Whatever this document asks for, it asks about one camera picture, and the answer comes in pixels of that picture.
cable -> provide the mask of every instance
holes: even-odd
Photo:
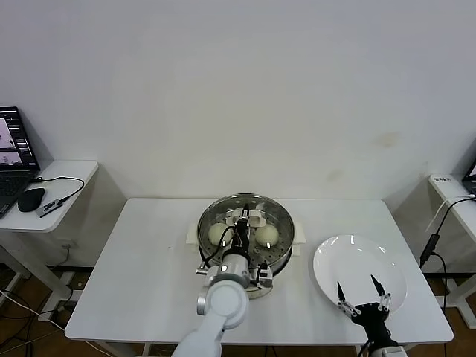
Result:
[[[465,196],[455,196],[455,197],[450,197],[448,199],[445,199],[441,205],[438,207],[437,212],[434,214],[433,218],[431,219],[430,223],[428,224],[428,227],[425,229],[425,232],[428,232],[428,229],[430,229],[431,225],[433,224],[434,220],[438,217],[438,213],[441,211],[443,206],[446,204],[446,202],[449,202],[452,199],[461,199],[463,197],[469,197],[469,198],[476,198],[476,195],[465,195]]]
[[[69,260],[69,251],[71,250],[71,246],[69,244],[66,250],[66,258],[62,262],[57,263],[53,268],[50,268],[50,270],[56,269],[58,266],[61,266]]]
[[[434,255],[435,257],[439,257],[441,260],[441,263],[443,264],[443,272],[445,273],[445,294],[443,295],[443,314],[446,317],[446,293],[448,291],[448,272],[446,271],[446,264],[443,257],[435,252],[431,253],[431,255]],[[445,349],[445,357],[446,357],[446,343],[443,344],[443,348]]]
[[[2,294],[3,296],[5,296],[8,300],[14,302],[16,305],[22,307],[23,309],[26,309],[30,312],[32,312],[33,314],[39,316],[39,317],[43,317],[45,318],[44,316],[41,316],[38,312],[30,309],[29,307],[26,307],[24,305],[21,305],[18,301],[15,301],[14,299],[12,299],[10,296],[8,296],[7,294],[5,294],[2,290],[0,290],[0,294]],[[61,329],[63,332],[65,331],[65,329],[63,329],[60,325],[58,325],[56,322],[52,321],[52,320],[49,320],[49,319],[46,319],[48,321],[50,321],[54,326],[56,326],[58,329]],[[96,351],[99,351],[101,353],[103,353],[104,355],[108,356],[108,357],[114,357],[113,355],[110,355],[109,353],[107,353],[106,351],[102,351],[100,350],[99,348],[97,348],[96,346],[94,346],[93,344],[91,344],[90,342],[88,341],[84,341],[85,343],[87,343],[89,346],[91,346],[92,348],[94,348]]]
[[[446,219],[446,217],[448,216],[449,211],[451,210],[451,208],[452,208],[454,205],[457,205],[457,204],[460,203],[460,202],[473,201],[473,200],[474,200],[474,198],[469,198],[469,199],[460,199],[459,201],[453,202],[453,203],[448,207],[448,209],[446,210],[445,216],[443,216],[443,219],[441,220],[441,223],[440,223],[440,225],[438,226],[438,229],[437,229],[437,231],[436,231],[436,234],[438,234],[438,233],[440,232],[440,229],[441,229],[441,227],[443,226],[443,223],[445,222],[445,219]]]
[[[85,183],[84,181],[81,179],[81,178],[78,178],[78,177],[67,177],[67,176],[58,176],[58,177],[55,177],[55,178],[43,178],[43,177],[37,177],[37,178],[33,178],[30,180],[31,183],[39,183],[39,182],[47,182],[47,181],[56,181],[56,180],[75,180],[75,181],[79,181],[81,182],[81,187],[78,188],[77,190],[75,190],[71,195],[67,195],[65,197],[63,197],[62,199],[59,200],[58,204],[62,204],[64,203],[66,200],[70,199],[72,196],[74,196],[76,193],[80,192]]]
[[[7,294],[12,294],[12,295],[16,296],[16,293],[14,293],[14,292],[11,292],[11,291],[8,291],[8,290],[5,290],[5,291],[7,292]],[[2,290],[0,290],[0,292],[1,292],[1,294],[4,295],[7,299],[12,300],[12,298],[9,297],[9,296],[7,296],[7,295],[5,294],[5,292],[3,292]],[[23,300],[23,301],[25,302],[25,305],[28,306],[28,308],[29,308],[30,305],[29,305],[25,300]],[[25,328],[27,328],[28,324],[30,323],[30,319],[31,319],[31,318],[32,318],[32,314],[30,313],[29,316],[28,316],[27,322],[26,322],[13,336],[10,336],[9,338],[6,338],[3,342],[0,343],[0,349],[2,349],[3,347],[7,346],[12,340],[14,340],[14,339],[20,339],[20,338],[18,337],[18,335],[19,335],[20,333],[22,333],[22,331],[23,331]]]
[[[362,346],[362,348],[360,349],[360,352],[358,353],[357,357],[362,357],[364,355],[364,351],[369,347],[369,344],[370,344],[370,340],[367,340],[364,346]]]
[[[53,335],[54,333],[56,333],[56,332],[58,332],[58,331],[59,331],[59,330],[56,329],[56,330],[54,330],[54,331],[51,331],[51,332],[47,333],[46,335],[37,337],[37,338],[35,338],[34,340],[26,341],[26,342],[24,342],[24,343],[22,343],[22,344],[19,344],[19,345],[15,346],[15,347],[10,348],[9,350],[0,352],[0,356],[1,356],[1,355],[4,355],[5,353],[8,353],[8,352],[10,352],[10,351],[16,350],[17,348],[20,348],[20,347],[22,347],[22,346],[25,346],[26,344],[31,344],[31,343],[36,342],[36,341],[38,341],[38,340],[41,340],[41,339],[43,339],[43,338],[45,338],[45,337],[48,337],[49,335]]]
[[[210,260],[212,260],[219,252],[220,248],[222,247],[222,243],[223,243],[223,238],[225,238],[225,235],[226,235],[226,232],[228,232],[230,229],[234,229],[234,225],[229,225],[224,231],[223,231],[223,234],[222,234],[222,237],[220,238],[220,241],[218,243],[218,245],[216,246],[216,250],[214,251],[214,253],[212,255],[210,255],[208,258],[206,258],[203,263],[205,263],[205,265],[208,264],[208,262],[210,262]]]
[[[461,203],[461,202],[474,201],[474,200],[475,200],[474,198],[470,197],[470,198],[467,198],[467,199],[460,199],[460,200],[458,200],[456,202],[453,202],[452,204],[449,205],[448,209],[445,212],[445,215],[441,219],[441,222],[440,222],[440,225],[438,226],[437,231],[435,233],[433,233],[432,235],[430,235],[430,238],[428,239],[428,241],[427,241],[427,243],[426,243],[426,245],[423,249],[422,254],[419,256],[419,267],[420,268],[423,268],[423,266],[425,265],[427,260],[430,258],[431,253],[433,253],[434,249],[436,248],[438,240],[440,239],[441,227],[443,226],[443,223],[445,223],[446,217],[448,216],[452,207],[454,205],[457,205],[458,203]]]
[[[29,306],[26,300],[20,295],[16,294],[15,292],[11,292],[10,290],[6,290],[6,289],[4,289],[3,291],[7,292],[10,295],[13,295],[15,298],[21,300],[25,305]],[[23,320],[24,318],[30,318],[30,317],[31,317],[31,314],[29,314],[29,316],[22,316],[22,317],[0,315],[0,318],[6,318],[8,320]]]

table leg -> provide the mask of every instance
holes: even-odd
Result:
[[[67,299],[71,294],[68,288],[45,264],[39,260],[30,250],[18,239],[3,239],[2,245],[5,250],[15,258],[22,266],[42,281],[48,288],[61,298]]]
[[[28,279],[31,276],[31,273],[18,261],[13,258],[3,247],[0,246],[0,261],[5,263],[10,269],[16,272],[15,276],[8,283],[8,286],[4,290],[13,291],[16,284],[22,279]],[[2,295],[0,296],[0,307],[7,300],[7,298]]]
[[[466,326],[469,329],[476,329],[475,314],[466,302],[466,298],[476,291],[476,275],[473,275],[460,286],[453,279],[448,279],[448,290],[450,293],[446,296],[446,307],[456,307],[466,322]],[[443,307],[443,298],[443,296],[437,296],[441,307]]]
[[[2,246],[0,246],[0,261],[17,274],[20,274],[24,279],[28,279],[31,276],[31,273],[22,264],[18,263],[18,260],[13,258]]]
[[[148,356],[150,354],[150,346],[152,345],[149,343],[144,344],[144,349],[142,350],[142,356]]]
[[[411,350],[412,348],[414,348],[415,346],[418,346],[418,344],[406,344],[403,349],[407,352],[409,350]]]
[[[446,296],[446,302],[454,303],[459,299],[466,299],[473,292],[476,292],[476,274],[460,286],[454,287],[454,289],[451,290],[451,293]]]
[[[120,342],[91,341],[117,357],[135,357],[136,353],[128,345]]]

floor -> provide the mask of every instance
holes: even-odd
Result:
[[[8,284],[13,276],[11,271],[0,270],[0,287],[2,289]],[[88,280],[89,274],[77,273],[71,281],[71,287],[82,289]],[[444,290],[440,280],[429,280],[431,288],[435,294],[442,294]],[[15,289],[15,293],[22,297],[32,309],[38,310],[44,299],[49,295],[50,290],[46,288],[36,278],[22,281]],[[469,297],[468,302],[476,311],[476,294]],[[71,314],[73,306],[66,306],[65,310],[58,314],[56,321],[59,324],[66,324],[68,316]],[[467,357],[473,356],[476,351],[476,330],[466,328],[463,319],[456,309],[447,309],[447,317],[454,330],[454,340],[448,343],[448,357]],[[27,317],[23,319],[8,319],[8,317]],[[28,322],[28,313],[17,307],[13,303],[7,302],[0,309],[0,357],[63,357],[63,356],[88,356],[104,357],[102,353],[92,349],[89,345],[80,341],[70,341],[63,333],[50,323],[38,322],[32,320],[28,340],[31,341],[46,334],[46,337],[30,344],[33,350],[26,346],[17,347],[23,343],[19,339],[14,339],[4,344],[4,342],[15,335]],[[22,329],[19,333],[21,339],[26,339],[28,327]],[[141,354],[142,345],[134,345],[138,355]],[[151,356],[170,356],[174,346],[155,344],[151,349]],[[224,357],[264,357],[266,348],[264,346],[224,346],[222,356]],[[313,356],[313,357],[356,357],[356,351],[353,347],[285,347],[277,346],[268,348],[268,357],[295,357],[295,356]],[[444,356],[442,344],[419,345],[408,352],[410,357],[435,357]]]

computer mouse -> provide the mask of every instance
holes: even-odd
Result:
[[[26,190],[18,198],[18,209],[20,212],[31,212],[36,210],[42,204],[42,198],[45,195],[44,188],[34,188]]]

power adapter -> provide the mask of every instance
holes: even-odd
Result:
[[[423,249],[422,255],[419,256],[419,267],[422,268],[423,265],[430,259],[431,254],[437,246],[438,239],[440,238],[439,234],[433,233],[426,243],[425,249]]]

